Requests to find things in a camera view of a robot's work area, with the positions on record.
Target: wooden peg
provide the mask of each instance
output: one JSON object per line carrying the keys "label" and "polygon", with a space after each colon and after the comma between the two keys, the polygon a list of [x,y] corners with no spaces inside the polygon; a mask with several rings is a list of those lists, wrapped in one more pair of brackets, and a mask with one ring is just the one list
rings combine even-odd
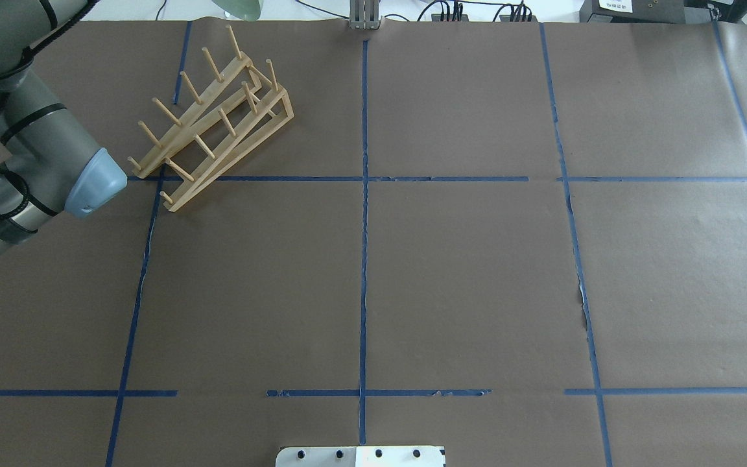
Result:
{"label": "wooden peg", "polygon": [[131,162],[131,165],[133,165],[133,166],[134,166],[134,169],[135,169],[135,170],[136,170],[137,172],[140,172],[140,171],[142,171],[142,169],[143,169],[143,168],[142,168],[142,167],[140,167],[140,164],[139,164],[139,163],[137,163],[137,162],[136,162],[136,160],[134,160],[134,157],[128,157],[128,159],[126,159],[126,160],[128,160],[128,162]]}
{"label": "wooden peg", "polygon": [[192,177],[192,175],[189,174],[189,172],[185,171],[183,167],[180,165],[177,165],[177,163],[174,162],[174,160],[169,159],[166,157],[164,160],[166,162],[166,165],[172,168],[173,171],[177,172],[178,175],[180,175],[180,178],[183,178],[184,180],[193,182],[195,181],[195,177]]}
{"label": "wooden peg", "polygon": [[232,128],[232,122],[229,121],[229,117],[226,116],[226,112],[223,112],[223,109],[219,107],[219,115],[220,119],[222,119],[223,124],[226,125],[226,130],[229,130],[229,134],[232,135],[233,138],[236,137],[235,134],[235,128]]}
{"label": "wooden peg", "polygon": [[148,136],[148,138],[151,139],[151,141],[154,143],[155,146],[157,146],[158,148],[163,149],[163,144],[161,144],[160,141],[158,141],[158,137],[155,136],[154,133],[152,133],[152,131],[148,129],[148,127],[146,126],[145,123],[143,123],[142,120],[138,121],[137,125],[139,125],[140,128],[143,129],[143,132],[146,133],[146,136]]}
{"label": "wooden peg", "polygon": [[241,87],[244,88],[244,94],[246,95],[246,101],[250,103],[250,108],[252,109],[252,113],[258,114],[258,109],[255,107],[255,95],[252,95],[252,91],[250,91],[250,86],[246,82],[241,82]]}
{"label": "wooden peg", "polygon": [[164,201],[166,201],[169,204],[174,204],[174,201],[172,201],[172,197],[169,195],[166,195],[165,191],[160,192],[160,197],[163,198]]}
{"label": "wooden peg", "polygon": [[272,77],[272,88],[276,90],[276,92],[279,91],[278,88],[278,81],[276,80],[276,69],[272,66],[272,60],[269,58],[267,59],[267,65],[270,66],[270,77]]}
{"label": "wooden peg", "polygon": [[204,150],[205,153],[207,153],[207,156],[209,156],[210,159],[215,159],[215,153],[209,148],[209,146],[207,146],[206,143],[204,143],[204,140],[201,139],[200,135],[195,135],[195,142],[197,142],[198,145],[201,146],[201,149]]}
{"label": "wooden peg", "polygon": [[204,47],[201,49],[204,51],[204,56],[207,57],[207,62],[209,63],[209,67],[213,69],[213,73],[215,73],[215,79],[219,83],[223,83],[223,75],[220,74],[220,71],[217,71],[217,66],[215,65],[215,61],[213,60],[213,56],[209,53],[209,49],[207,47]]}
{"label": "wooden peg", "polygon": [[186,88],[189,88],[189,92],[192,93],[192,98],[195,99],[195,103],[197,103],[199,106],[202,106],[204,104],[204,101],[201,101],[201,97],[198,95],[198,91],[195,90],[195,86],[192,86],[192,82],[190,82],[189,76],[187,76],[186,71],[181,71],[180,77],[184,78]]}
{"label": "wooden peg", "polygon": [[174,116],[172,112],[169,111],[169,109],[166,109],[166,106],[163,105],[160,99],[158,99],[157,97],[154,97],[152,98],[152,102],[157,104],[157,106],[160,107],[160,110],[163,110],[163,113],[166,114],[166,116],[168,116],[169,119],[172,119],[172,121],[174,121],[174,124],[178,126],[184,126],[184,124],[181,123],[179,119],[176,116]]}
{"label": "wooden peg", "polygon": [[244,54],[241,52],[240,48],[238,47],[238,41],[235,40],[235,33],[232,32],[232,26],[227,24],[226,29],[229,30],[229,40],[232,42],[232,48],[235,49],[235,53],[238,56],[238,60],[243,60]]}

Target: wooden frame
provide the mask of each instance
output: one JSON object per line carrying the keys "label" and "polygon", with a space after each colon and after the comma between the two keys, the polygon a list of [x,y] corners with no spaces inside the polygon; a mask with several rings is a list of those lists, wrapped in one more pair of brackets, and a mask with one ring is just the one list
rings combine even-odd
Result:
{"label": "wooden frame", "polygon": [[[240,50],[232,32],[232,27],[226,26],[226,29],[235,51],[235,58],[229,62],[223,71],[219,71],[207,47],[202,48],[207,63],[214,76],[216,76],[204,92],[198,94],[195,86],[189,80],[189,76],[185,71],[181,71],[180,76],[184,85],[189,89],[193,100],[195,100],[183,115],[178,118],[160,100],[156,97],[153,98],[154,104],[174,123],[166,131],[166,134],[158,139],[145,123],[137,122],[146,136],[154,143],[154,147],[140,162],[137,162],[133,157],[128,158],[128,161],[134,166],[134,174],[137,177],[146,178],[156,171],[160,165],[166,163],[184,180],[171,195],[167,195],[163,191],[160,192],[160,196],[165,201],[163,205],[172,212],[180,209],[189,199],[195,197],[216,178],[240,162],[265,139],[293,118],[290,97],[287,95],[284,86],[279,85],[278,80],[276,80],[276,71],[272,62],[267,60],[270,68],[270,77],[268,78],[258,71],[252,59]],[[241,88],[231,97],[226,98],[218,106],[210,108],[211,104],[226,91],[226,88],[243,71],[247,73],[250,81],[242,82]],[[267,86],[267,92],[259,98],[255,93],[264,86]],[[233,125],[228,114],[245,103],[250,107],[249,113],[240,122]],[[282,106],[281,111],[273,112],[273,107],[279,103]],[[261,123],[262,119],[267,116],[270,118],[269,121]],[[211,149],[202,139],[202,135],[219,121],[226,125],[228,135],[219,145]],[[207,154],[207,157],[202,160],[197,168],[189,172],[175,163],[172,157],[192,142],[199,145]]]}

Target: white bracket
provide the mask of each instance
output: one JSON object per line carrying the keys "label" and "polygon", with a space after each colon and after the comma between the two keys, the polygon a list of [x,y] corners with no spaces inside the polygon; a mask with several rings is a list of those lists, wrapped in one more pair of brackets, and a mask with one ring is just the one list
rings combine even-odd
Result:
{"label": "white bracket", "polygon": [[379,29],[379,0],[350,0],[350,29]]}
{"label": "white bracket", "polygon": [[445,467],[439,446],[284,448],[276,467]]}

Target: white floor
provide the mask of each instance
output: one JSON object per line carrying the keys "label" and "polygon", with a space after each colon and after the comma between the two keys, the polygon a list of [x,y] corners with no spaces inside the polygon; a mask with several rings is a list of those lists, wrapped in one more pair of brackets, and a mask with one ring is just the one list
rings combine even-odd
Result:
{"label": "white floor", "polygon": [[[347,16],[349,0],[303,0],[324,10]],[[501,0],[481,0],[489,3],[502,3]],[[578,21],[578,9],[584,0],[527,0],[527,5],[540,21]],[[89,20],[154,20],[162,0],[102,0],[86,18]],[[427,2],[424,0],[381,0],[379,4],[382,15],[397,13],[416,20]],[[433,6],[426,13],[424,20],[430,19],[430,12],[438,9]],[[471,21],[491,21],[497,12],[497,6],[466,4],[464,12]],[[166,0],[166,6],[160,14],[165,20],[192,20],[203,17],[224,18],[225,13],[211,0]],[[329,14],[317,12],[294,0],[266,0],[261,12],[265,20],[319,20],[332,18]]]}

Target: printed label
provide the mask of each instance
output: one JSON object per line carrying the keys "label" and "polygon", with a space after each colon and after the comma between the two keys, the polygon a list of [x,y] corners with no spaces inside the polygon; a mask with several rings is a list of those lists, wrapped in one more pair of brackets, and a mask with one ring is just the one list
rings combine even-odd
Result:
{"label": "printed label", "polygon": [[614,12],[632,13],[632,0],[599,0],[599,6]]}

